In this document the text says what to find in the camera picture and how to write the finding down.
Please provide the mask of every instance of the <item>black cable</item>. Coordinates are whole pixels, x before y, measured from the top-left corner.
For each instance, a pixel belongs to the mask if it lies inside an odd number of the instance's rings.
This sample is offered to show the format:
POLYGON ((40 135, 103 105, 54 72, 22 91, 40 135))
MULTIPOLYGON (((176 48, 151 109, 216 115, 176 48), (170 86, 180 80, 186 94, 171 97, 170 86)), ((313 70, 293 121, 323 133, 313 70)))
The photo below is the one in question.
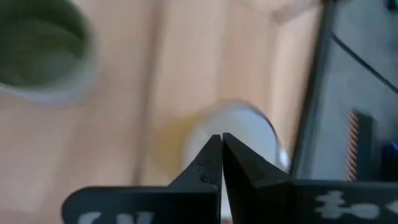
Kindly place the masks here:
POLYGON ((388 86, 395 94, 398 95, 398 88, 394 86, 389 80, 384 78, 379 72, 377 72, 372 66, 365 62, 360 56, 358 56, 353 50, 351 50, 347 45, 345 45, 336 34, 332 33, 331 38, 336 42, 339 47, 341 47, 348 55, 350 55, 355 61, 362 65, 368 72, 370 72, 375 78, 377 78, 381 83, 388 86))

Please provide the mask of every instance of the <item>wooden surface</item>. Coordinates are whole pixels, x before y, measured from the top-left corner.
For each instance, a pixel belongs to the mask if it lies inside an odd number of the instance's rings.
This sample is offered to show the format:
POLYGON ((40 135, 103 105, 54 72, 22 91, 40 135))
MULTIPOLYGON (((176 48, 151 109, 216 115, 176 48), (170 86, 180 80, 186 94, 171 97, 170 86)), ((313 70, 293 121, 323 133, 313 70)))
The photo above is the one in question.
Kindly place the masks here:
POLYGON ((235 0, 75 1, 95 28, 98 86, 64 108, 0 95, 4 223, 61 223, 87 185, 167 184, 186 130, 228 100, 260 108, 291 147, 319 7, 281 26, 235 0))

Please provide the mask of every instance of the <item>green cup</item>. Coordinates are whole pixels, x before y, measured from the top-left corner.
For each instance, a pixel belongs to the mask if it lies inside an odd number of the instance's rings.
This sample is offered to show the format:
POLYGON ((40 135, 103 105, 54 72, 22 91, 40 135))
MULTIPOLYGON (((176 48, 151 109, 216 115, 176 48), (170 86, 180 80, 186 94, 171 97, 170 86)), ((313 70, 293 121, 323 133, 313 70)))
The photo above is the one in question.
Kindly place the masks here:
POLYGON ((72 2, 0 1, 0 90, 38 103, 76 101, 94 74, 88 20, 72 2))

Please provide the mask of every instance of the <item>wooden table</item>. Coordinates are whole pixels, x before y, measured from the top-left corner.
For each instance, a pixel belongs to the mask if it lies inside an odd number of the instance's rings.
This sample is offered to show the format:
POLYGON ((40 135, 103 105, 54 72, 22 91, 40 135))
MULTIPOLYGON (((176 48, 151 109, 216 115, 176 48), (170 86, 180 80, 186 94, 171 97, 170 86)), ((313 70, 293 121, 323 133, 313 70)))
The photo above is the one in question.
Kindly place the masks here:
POLYGON ((4 223, 61 223, 63 199, 87 185, 167 184, 180 157, 158 160, 159 143, 178 148, 186 124, 224 101, 260 108, 291 148, 319 7, 278 25, 235 0, 75 1, 97 34, 98 85, 61 108, 0 95, 4 223))

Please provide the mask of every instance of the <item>gray surface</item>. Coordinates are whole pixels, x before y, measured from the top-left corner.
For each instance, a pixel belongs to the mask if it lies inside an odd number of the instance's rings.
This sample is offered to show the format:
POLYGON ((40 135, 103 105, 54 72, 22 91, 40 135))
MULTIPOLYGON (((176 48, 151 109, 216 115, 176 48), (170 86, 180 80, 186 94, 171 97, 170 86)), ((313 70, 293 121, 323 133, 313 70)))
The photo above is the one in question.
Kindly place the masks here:
POLYGON ((310 177, 345 180, 350 109, 370 114, 376 120, 376 138, 387 141, 398 133, 398 96, 334 42, 328 56, 310 177))
POLYGON ((349 0, 337 5, 333 32, 393 85, 398 86, 398 14, 385 0, 349 0))

